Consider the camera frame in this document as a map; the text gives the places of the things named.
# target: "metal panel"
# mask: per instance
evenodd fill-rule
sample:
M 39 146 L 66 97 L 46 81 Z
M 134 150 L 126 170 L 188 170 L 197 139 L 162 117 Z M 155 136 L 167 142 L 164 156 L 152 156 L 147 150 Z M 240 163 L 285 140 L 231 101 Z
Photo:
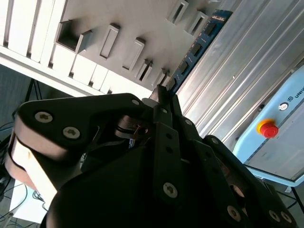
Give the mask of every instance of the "metal panel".
M 178 91 L 201 136 L 211 133 L 233 146 L 303 57 L 303 9 L 303 0 L 241 1 Z
M 40 63 L 48 67 L 53 49 L 54 49 L 54 40 L 57 34 L 58 23 L 62 21 L 63 12 L 67 6 L 66 0 L 55 0 L 53 7 L 49 27 L 47 30 L 47 37 L 44 42 L 44 47 L 41 55 Z
M 38 0 L 14 0 L 9 30 L 9 49 L 23 56 L 28 53 L 36 22 Z
M 191 0 L 181 19 L 176 24 L 167 20 L 174 6 L 180 0 L 91 0 L 84 4 L 83 0 L 69 0 L 63 20 L 78 20 L 73 32 L 80 34 L 92 29 L 92 39 L 86 52 L 81 55 L 98 65 L 122 75 L 137 84 L 153 90 L 152 84 L 159 76 L 162 68 L 174 72 L 195 37 L 185 32 L 193 20 L 197 10 L 203 9 L 210 16 L 219 3 L 208 0 Z M 103 39 L 109 24 L 121 27 L 109 58 L 100 57 Z M 131 63 L 125 59 L 130 55 L 130 47 L 139 37 L 145 40 L 145 46 L 132 70 Z M 136 78 L 141 63 L 145 59 L 153 61 L 153 68 L 147 80 Z
M 92 88 L 97 89 L 97 90 L 101 89 L 101 85 L 103 84 L 108 71 L 109 70 L 103 66 L 100 66 L 100 65 L 96 66 L 92 79 L 91 79 Z
M 57 71 L 2 46 L 0 46 L 0 64 L 71 96 L 103 95 L 98 90 L 70 77 L 62 77 Z
M 268 140 L 245 164 L 292 181 L 302 176 L 304 172 L 303 119 L 304 104 L 302 103 L 280 126 L 278 135 Z
M 80 55 L 77 55 L 73 68 L 73 72 L 74 72 L 73 79 L 85 85 L 88 85 L 92 78 L 95 68 L 96 68 L 96 63 Z
M 0 7 L 0 45 L 3 46 L 6 41 L 7 29 L 10 25 L 10 11 L 12 0 L 2 0 Z
M 76 54 L 60 45 L 56 45 L 53 54 L 53 70 L 61 76 L 69 76 Z
M 41 0 L 37 23 L 34 31 L 32 45 L 29 52 L 30 58 L 39 62 L 42 55 L 42 50 L 46 40 L 48 25 L 51 19 L 55 0 Z

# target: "cable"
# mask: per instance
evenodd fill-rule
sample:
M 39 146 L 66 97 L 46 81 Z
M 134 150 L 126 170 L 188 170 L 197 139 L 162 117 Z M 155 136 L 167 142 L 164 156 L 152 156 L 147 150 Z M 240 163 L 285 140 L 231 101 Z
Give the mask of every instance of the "cable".
M 30 94 L 31 94 L 31 92 L 32 92 L 32 88 L 33 88 L 34 82 L 35 82 L 35 80 L 34 80 L 34 79 L 31 79 L 31 81 L 30 81 L 30 83 L 29 83 L 28 90 L 27 90 L 27 94 L 25 95 L 25 100 L 24 100 L 24 102 L 29 101 L 29 97 L 30 97 Z
M 14 209 L 12 209 L 11 211 L 9 211 L 8 213 L 6 213 L 5 215 L 3 215 L 2 217 L 7 216 L 7 215 L 10 214 L 11 212 L 13 212 L 15 209 L 17 209 L 18 207 L 20 207 L 20 206 L 24 203 L 24 201 L 27 199 L 27 196 L 28 196 L 28 188 L 27 188 L 27 186 L 26 186 L 25 184 L 23 184 L 23 185 L 24 185 L 25 190 L 26 190 L 26 194 L 25 194 L 24 200 L 23 200 L 18 206 L 16 206 Z
M 16 185 L 16 186 L 14 186 L 14 187 L 11 187 L 10 189 L 7 189 L 3 194 L 7 193 L 8 191 L 10 191 L 10 190 L 14 189 L 15 187 L 18 187 L 18 186 L 20 186 L 20 185 L 22 185 L 22 184 L 19 184 L 19 185 Z
M 36 200 L 40 200 L 41 202 L 43 202 L 43 204 L 41 205 L 42 208 L 45 210 L 45 211 L 48 211 L 46 208 L 45 208 L 45 201 L 43 200 L 43 198 L 41 197 L 40 193 L 38 193 L 37 191 L 34 191 L 33 194 L 32 194 L 32 197 Z
M 7 182 L 7 184 L 5 185 L 2 193 L 0 194 L 0 196 L 4 195 L 4 193 L 6 192 L 5 189 L 8 187 L 8 185 L 10 184 L 10 180 L 11 180 L 11 176 L 9 177 L 9 181 Z
M 43 99 L 42 99 L 42 95 L 41 95 L 41 90 L 40 90 L 39 81 L 36 81 L 36 82 L 37 82 L 37 87 L 38 87 L 38 91 L 39 91 L 39 95 L 40 95 L 40 100 L 43 100 Z
M 9 130 L 11 130 L 11 129 L 13 129 L 13 127 L 7 127 L 7 128 L 4 128 L 4 129 L 1 129 L 1 130 L 0 130 L 0 133 L 1 133 L 1 132 L 5 132 L 5 131 L 9 131 Z
M 28 228 L 28 227 L 30 227 L 31 225 L 34 225 L 35 224 L 35 222 L 33 222 L 33 223 L 31 223 L 31 224 L 29 224 L 29 225 L 27 225 L 26 227 L 24 227 L 24 228 Z
M 37 98 L 37 100 L 39 100 L 38 93 L 37 93 L 37 88 L 36 88 L 36 83 L 34 83 L 34 89 L 35 89 L 36 98 Z
M 6 123 L 6 124 L 2 125 L 2 126 L 0 127 L 0 129 L 1 129 L 2 127 L 4 127 L 4 126 L 10 124 L 10 123 L 13 124 L 14 122 L 8 122 L 8 123 Z
M 46 208 L 45 208 L 45 202 L 42 204 L 42 208 L 45 210 L 45 211 L 48 211 Z

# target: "screw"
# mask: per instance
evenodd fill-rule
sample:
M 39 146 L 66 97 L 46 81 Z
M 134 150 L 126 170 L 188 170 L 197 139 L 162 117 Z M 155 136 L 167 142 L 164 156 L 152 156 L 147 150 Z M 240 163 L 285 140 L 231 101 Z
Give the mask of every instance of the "screw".
M 49 123 L 52 122 L 53 117 L 50 113 L 38 112 L 35 114 L 35 119 L 41 123 Z
M 192 122 L 190 120 L 185 120 L 187 124 L 192 125 Z
M 284 102 L 279 105 L 280 111 L 285 111 L 288 108 L 288 103 Z
M 275 221 L 280 222 L 280 218 L 278 217 L 278 215 L 277 215 L 274 211 L 269 210 L 269 214 L 270 214 L 270 216 L 271 216 Z
M 285 212 L 281 211 L 281 215 L 287 222 L 292 223 L 291 218 Z
M 228 214 L 237 222 L 241 220 L 241 215 L 239 212 L 231 205 L 227 207 Z
M 75 127 L 66 127 L 62 133 L 68 139 L 78 139 L 80 137 L 80 131 Z
M 219 142 L 217 141 L 216 138 L 211 138 L 211 141 L 214 143 L 214 144 L 218 144 Z
M 163 185 L 163 191 L 166 193 L 167 196 L 171 198 L 177 197 L 177 190 L 176 187 L 171 183 L 164 183 Z
M 139 105 L 139 102 L 136 100 L 132 100 L 133 104 Z

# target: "metal slot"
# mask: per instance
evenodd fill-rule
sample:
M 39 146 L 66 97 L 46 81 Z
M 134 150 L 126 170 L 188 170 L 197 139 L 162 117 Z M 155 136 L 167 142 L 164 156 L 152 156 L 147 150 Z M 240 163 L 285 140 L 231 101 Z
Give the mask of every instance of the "metal slot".
M 207 26 L 207 28 L 205 29 L 205 34 L 206 34 L 207 36 L 210 36 L 210 35 L 212 34 L 212 31 L 214 30 L 215 26 L 216 26 L 216 24 L 210 23 L 210 24 Z
M 180 72 L 183 75 L 189 68 L 189 64 L 187 62 L 183 62 L 180 67 Z
M 108 71 L 109 70 L 107 68 L 97 65 L 89 85 L 94 89 L 100 90 Z
M 160 73 L 158 74 L 157 79 L 155 80 L 155 82 L 152 84 L 153 88 L 156 88 L 156 86 L 158 84 L 161 84 L 162 81 L 166 78 L 166 75 L 168 74 L 169 71 L 165 70 L 165 69 L 161 69 Z
M 193 36 L 198 35 L 198 33 L 203 30 L 203 26 L 207 21 L 207 18 L 208 18 L 207 15 L 203 14 L 200 11 L 197 11 L 195 17 L 193 18 L 187 29 L 187 32 Z
M 164 79 L 161 82 L 162 86 L 167 86 L 167 83 L 170 81 L 171 77 L 169 75 L 165 75 Z
M 133 70 L 135 63 L 138 60 L 144 47 L 144 40 L 136 38 L 131 49 L 128 51 L 127 58 L 124 60 L 123 68 L 129 71 Z
M 201 44 L 196 43 L 196 44 L 194 45 L 194 47 L 192 48 L 191 53 L 192 53 L 195 57 L 197 57 L 197 56 L 199 55 L 200 51 L 202 50 L 202 48 L 203 48 L 203 46 L 202 46 Z
M 59 23 L 56 43 L 78 54 L 81 51 L 85 50 L 92 31 L 89 30 L 80 34 L 80 36 L 76 36 L 72 32 L 72 26 L 72 20 L 67 20 Z
M 42 56 L 54 3 L 55 0 L 41 1 L 32 44 L 30 47 L 31 59 L 36 62 L 40 62 Z
M 7 46 L 13 0 L 2 0 L 0 7 L 0 45 Z
M 100 56 L 107 59 L 110 51 L 114 45 L 116 37 L 118 35 L 120 27 L 115 24 L 110 24 L 103 40 L 103 46 L 101 48 Z
M 14 0 L 9 25 L 8 48 L 27 56 L 36 24 L 40 1 Z
M 189 3 L 185 0 L 178 1 L 167 20 L 176 25 L 180 21 L 188 5 Z
M 143 81 L 145 78 L 147 78 L 147 76 L 152 71 L 152 65 L 153 65 L 153 63 L 146 59 L 142 65 L 142 67 L 140 68 L 136 78 L 140 81 Z

